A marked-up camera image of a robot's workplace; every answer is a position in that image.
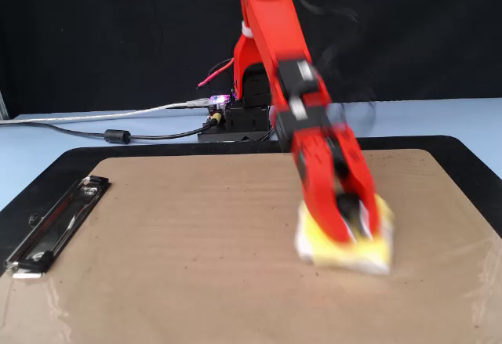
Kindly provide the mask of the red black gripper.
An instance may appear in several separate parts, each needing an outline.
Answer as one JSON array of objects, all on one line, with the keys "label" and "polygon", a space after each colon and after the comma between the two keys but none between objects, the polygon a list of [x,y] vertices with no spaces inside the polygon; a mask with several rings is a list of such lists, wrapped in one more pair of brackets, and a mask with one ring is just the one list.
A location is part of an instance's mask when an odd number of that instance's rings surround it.
[{"label": "red black gripper", "polygon": [[304,202],[312,219],[332,241],[348,243],[351,231],[340,214],[335,182],[358,196],[366,214],[362,232],[380,230],[373,179],[353,132],[346,125],[295,121],[289,126],[289,148],[302,182]]}]

